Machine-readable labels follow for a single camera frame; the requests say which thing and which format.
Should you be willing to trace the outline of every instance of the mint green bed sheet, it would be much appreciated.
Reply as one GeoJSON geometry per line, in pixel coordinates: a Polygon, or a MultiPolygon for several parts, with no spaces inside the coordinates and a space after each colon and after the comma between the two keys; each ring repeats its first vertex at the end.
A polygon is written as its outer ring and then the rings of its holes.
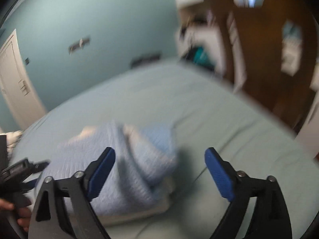
{"type": "MultiPolygon", "coordinates": [[[[12,162],[49,159],[53,148],[83,127],[112,119],[138,127],[171,123],[179,149],[172,207],[162,215],[107,227],[113,239],[209,238],[228,202],[205,167],[208,147],[251,177],[278,179],[293,238],[301,237],[319,210],[318,166],[293,135],[226,84],[176,60],[129,71],[60,105],[26,130],[12,162]]],[[[248,224],[249,216],[238,238],[248,224]]]]}

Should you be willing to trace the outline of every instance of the light blue quilt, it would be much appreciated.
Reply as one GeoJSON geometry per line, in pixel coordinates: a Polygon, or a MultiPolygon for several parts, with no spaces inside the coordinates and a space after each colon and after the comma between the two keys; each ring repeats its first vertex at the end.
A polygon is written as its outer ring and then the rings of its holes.
{"type": "MultiPolygon", "coordinates": [[[[115,121],[104,123],[82,139],[72,139],[57,146],[49,166],[42,172],[36,191],[47,176],[71,177],[84,171],[107,147],[115,151],[115,164],[99,194],[91,201],[97,215],[124,215],[154,207],[165,195],[160,182],[171,175],[177,155],[171,129],[152,125],[134,134],[115,121]]],[[[66,200],[69,212],[70,199],[66,200]]]]}
{"type": "MultiPolygon", "coordinates": [[[[185,63],[161,61],[129,71],[70,99],[26,130],[13,161],[51,158],[56,147],[85,126],[112,119],[139,128],[172,124],[179,153],[173,205],[164,214],[108,227],[113,239],[210,238],[228,202],[204,162],[214,147],[236,170],[277,178],[293,238],[300,238],[319,210],[319,169],[277,120],[227,85],[185,63]]],[[[238,238],[244,236],[245,219],[238,238]]]]}

